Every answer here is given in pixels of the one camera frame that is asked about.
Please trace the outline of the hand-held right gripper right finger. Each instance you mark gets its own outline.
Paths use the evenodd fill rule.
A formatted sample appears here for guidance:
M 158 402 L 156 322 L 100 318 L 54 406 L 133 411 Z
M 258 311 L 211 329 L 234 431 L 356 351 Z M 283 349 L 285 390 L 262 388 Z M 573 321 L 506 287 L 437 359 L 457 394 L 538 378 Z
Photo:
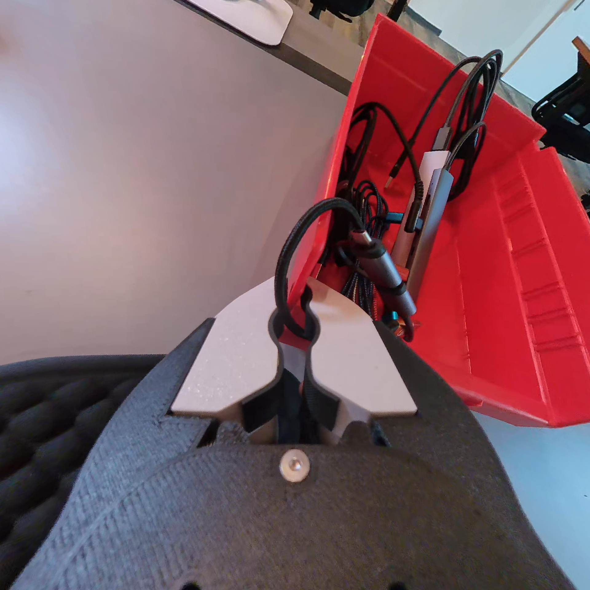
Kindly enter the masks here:
M 369 315 L 310 277 L 313 323 L 306 351 L 305 399 L 323 444 L 336 445 L 351 423 L 411 417 L 418 409 Z

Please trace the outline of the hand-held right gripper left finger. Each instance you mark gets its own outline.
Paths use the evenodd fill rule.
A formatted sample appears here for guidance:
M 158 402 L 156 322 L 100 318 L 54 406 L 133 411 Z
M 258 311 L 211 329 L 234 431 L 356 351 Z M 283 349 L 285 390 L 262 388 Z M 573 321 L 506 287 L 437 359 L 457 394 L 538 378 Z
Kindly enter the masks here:
M 223 308 L 173 400 L 172 414 L 238 423 L 251 442 L 276 443 L 284 355 L 275 318 L 274 278 Z

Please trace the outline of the red plastic bin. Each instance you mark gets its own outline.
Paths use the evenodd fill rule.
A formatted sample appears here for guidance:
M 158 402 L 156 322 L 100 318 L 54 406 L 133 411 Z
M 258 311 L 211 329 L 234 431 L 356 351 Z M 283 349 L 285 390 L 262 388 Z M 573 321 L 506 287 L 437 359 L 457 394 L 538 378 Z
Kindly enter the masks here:
M 411 136 L 453 64 L 387 17 L 377 16 L 317 188 L 332 198 L 356 107 L 384 104 Z M 379 114 L 359 173 L 391 210 L 414 186 L 409 162 L 384 190 L 402 144 Z M 544 131 L 495 94 L 487 136 L 465 191 L 445 207 L 417 298 L 410 347 L 482 414 L 516 425 L 589 423 L 589 219 Z M 329 214 L 296 255 L 289 305 L 308 276 L 333 289 L 344 269 L 319 266 Z

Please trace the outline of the grey usb hub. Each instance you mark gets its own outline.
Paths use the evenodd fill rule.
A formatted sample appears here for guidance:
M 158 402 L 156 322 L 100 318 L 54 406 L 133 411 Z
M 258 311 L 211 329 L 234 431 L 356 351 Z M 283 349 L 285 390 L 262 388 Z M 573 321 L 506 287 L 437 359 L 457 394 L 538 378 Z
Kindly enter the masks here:
M 419 218 L 423 224 L 421 229 L 415 233 L 407 261 L 407 290 L 414 303 L 418 301 L 419 290 L 423 283 L 453 180 L 453 175 L 445 167 L 436 169 L 432 174 L 423 213 Z

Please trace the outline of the white usb hub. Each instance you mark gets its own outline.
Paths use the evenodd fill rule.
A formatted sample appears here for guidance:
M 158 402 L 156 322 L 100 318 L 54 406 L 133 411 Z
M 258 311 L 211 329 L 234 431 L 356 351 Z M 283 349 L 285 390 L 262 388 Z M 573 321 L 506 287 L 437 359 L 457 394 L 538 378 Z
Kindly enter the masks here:
M 412 207 L 415 201 L 415 190 L 413 189 L 399 226 L 392 249 L 392 259 L 396 265 L 411 269 L 412 258 L 418 246 L 418 240 L 422 236 L 423 224 L 426 220 L 430 200 L 434 194 L 435 187 L 439 181 L 440 170 L 443 168 L 449 151 L 428 151 L 424 153 L 419 166 L 419 174 L 424 188 L 424 196 L 419 202 L 419 209 L 415 215 L 415 227 L 413 232 L 407 232 L 405 226 L 408 218 L 411 217 Z

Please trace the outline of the black office chair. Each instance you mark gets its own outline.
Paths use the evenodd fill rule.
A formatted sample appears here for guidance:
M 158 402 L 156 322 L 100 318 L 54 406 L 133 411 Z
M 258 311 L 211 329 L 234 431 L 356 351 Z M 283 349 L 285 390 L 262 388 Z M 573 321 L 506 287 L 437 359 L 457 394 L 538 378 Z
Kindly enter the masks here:
M 544 148 L 589 164 L 589 50 L 578 51 L 576 73 L 532 107 L 533 120 L 545 129 Z

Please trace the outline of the poster sign on white stand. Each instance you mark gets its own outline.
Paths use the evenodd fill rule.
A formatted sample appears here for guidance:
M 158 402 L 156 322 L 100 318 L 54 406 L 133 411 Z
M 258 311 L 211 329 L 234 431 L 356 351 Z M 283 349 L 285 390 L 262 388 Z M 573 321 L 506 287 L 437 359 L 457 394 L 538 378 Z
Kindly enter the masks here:
M 250 39 L 276 47 L 293 17 L 287 1 L 188 1 Z

